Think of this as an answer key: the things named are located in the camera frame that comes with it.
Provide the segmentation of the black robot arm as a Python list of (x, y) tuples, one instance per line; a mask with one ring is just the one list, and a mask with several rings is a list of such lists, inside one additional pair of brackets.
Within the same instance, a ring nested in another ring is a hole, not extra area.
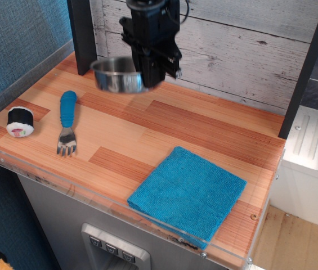
[(122, 40), (131, 46), (135, 68), (146, 88), (156, 87), (166, 75), (181, 75), (182, 58), (175, 37), (180, 31), (179, 1), (127, 1), (131, 17), (122, 17)]

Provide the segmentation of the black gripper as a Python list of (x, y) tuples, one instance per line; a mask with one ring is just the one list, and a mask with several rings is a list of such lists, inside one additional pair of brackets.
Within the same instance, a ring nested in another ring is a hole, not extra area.
[(180, 31), (179, 4), (128, 4), (131, 17), (122, 17), (122, 40), (130, 45), (135, 68), (144, 73), (146, 88), (168, 74), (178, 77), (182, 57), (175, 37)]

